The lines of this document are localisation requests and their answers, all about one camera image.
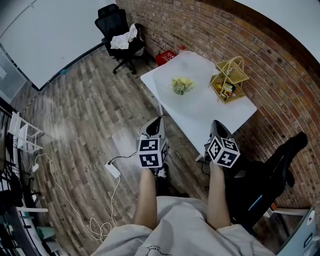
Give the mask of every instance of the brick wall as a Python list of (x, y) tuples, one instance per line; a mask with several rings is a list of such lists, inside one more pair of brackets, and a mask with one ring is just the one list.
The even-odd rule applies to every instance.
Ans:
[(145, 26), (148, 51), (187, 50), (220, 62), (241, 55), (250, 77), (243, 91), (258, 111), (237, 132), (240, 147), (252, 160), (267, 160), (300, 131), (309, 143), (293, 160), (296, 184), (277, 199), (282, 207), (316, 208), (320, 224), (320, 81), (268, 36), (213, 5), (195, 0), (117, 0), (129, 23)]

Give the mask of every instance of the black office chair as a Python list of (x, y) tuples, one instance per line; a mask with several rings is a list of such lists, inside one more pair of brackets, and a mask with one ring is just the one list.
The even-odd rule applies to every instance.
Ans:
[(95, 20), (94, 23), (104, 35), (102, 42), (104, 43), (109, 55), (114, 56), (117, 60), (122, 60), (112, 72), (116, 74), (119, 67), (121, 67), (125, 63), (129, 63), (132, 74), (135, 75), (137, 72), (135, 66), (132, 63), (132, 60), (141, 58), (141, 56), (135, 56), (135, 53), (145, 46), (145, 43), (140, 40), (140, 29), (143, 26), (140, 24), (135, 24), (138, 33), (136, 38), (134, 38), (132, 42), (129, 43), (129, 49), (111, 49), (110, 42), (112, 41), (112, 38), (114, 36), (123, 35), (124, 33), (129, 31), (126, 11), (123, 9), (113, 11), (109, 15), (99, 17)]
[(307, 143), (307, 135), (300, 132), (279, 146), (265, 163), (243, 161), (245, 164), (240, 169), (246, 171), (245, 176), (225, 180), (225, 196), (232, 223), (250, 229), (283, 193), (286, 184), (293, 187), (295, 179), (289, 166)]
[(119, 6), (115, 3), (109, 4), (101, 9), (98, 10), (98, 17), (102, 18), (104, 16), (108, 16), (114, 12), (117, 12), (119, 10)]

